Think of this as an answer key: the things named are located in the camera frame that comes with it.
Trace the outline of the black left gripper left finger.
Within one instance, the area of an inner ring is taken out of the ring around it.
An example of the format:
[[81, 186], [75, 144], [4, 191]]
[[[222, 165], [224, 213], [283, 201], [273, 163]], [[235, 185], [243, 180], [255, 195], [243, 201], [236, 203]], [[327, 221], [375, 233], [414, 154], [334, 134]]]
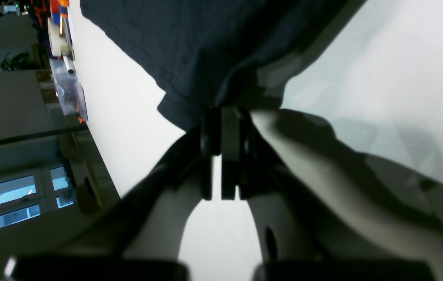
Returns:
[[124, 260], [177, 260], [186, 223], [212, 198], [220, 110], [175, 142], [150, 174], [69, 243], [69, 253]]

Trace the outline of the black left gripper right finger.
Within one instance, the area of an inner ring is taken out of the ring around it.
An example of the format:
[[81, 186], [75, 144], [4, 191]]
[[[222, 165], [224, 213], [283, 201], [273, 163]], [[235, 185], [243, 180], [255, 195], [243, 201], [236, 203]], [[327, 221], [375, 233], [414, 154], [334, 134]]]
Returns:
[[327, 121], [283, 110], [260, 128], [221, 111], [223, 199], [239, 187], [257, 281], [443, 281], [443, 183], [357, 152]]

